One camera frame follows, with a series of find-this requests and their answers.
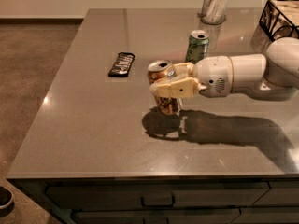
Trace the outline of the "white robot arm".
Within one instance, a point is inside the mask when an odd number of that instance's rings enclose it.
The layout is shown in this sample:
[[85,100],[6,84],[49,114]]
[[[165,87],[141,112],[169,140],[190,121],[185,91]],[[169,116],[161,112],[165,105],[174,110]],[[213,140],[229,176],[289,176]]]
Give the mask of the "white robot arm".
[[177,75],[150,85],[163,98],[208,98],[242,93],[255,100],[284,101],[299,90],[299,40],[282,37],[266,53],[207,57],[196,64],[178,63]]

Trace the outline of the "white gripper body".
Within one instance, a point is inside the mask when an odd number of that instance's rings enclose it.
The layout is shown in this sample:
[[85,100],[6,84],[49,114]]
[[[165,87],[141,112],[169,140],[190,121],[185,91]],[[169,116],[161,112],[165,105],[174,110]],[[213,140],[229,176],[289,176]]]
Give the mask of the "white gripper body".
[[193,69],[199,80],[199,93],[208,98],[226,97],[233,85],[233,66],[226,56],[207,57]]

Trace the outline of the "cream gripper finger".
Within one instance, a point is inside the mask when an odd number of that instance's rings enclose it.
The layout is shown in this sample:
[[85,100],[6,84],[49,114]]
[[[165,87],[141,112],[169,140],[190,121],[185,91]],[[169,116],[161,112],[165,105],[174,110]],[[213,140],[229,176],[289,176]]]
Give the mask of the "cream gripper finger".
[[176,63],[174,65],[177,76],[192,77],[193,76],[193,63]]
[[198,91],[199,82],[192,77],[165,79],[149,86],[152,95],[160,98],[193,98]]

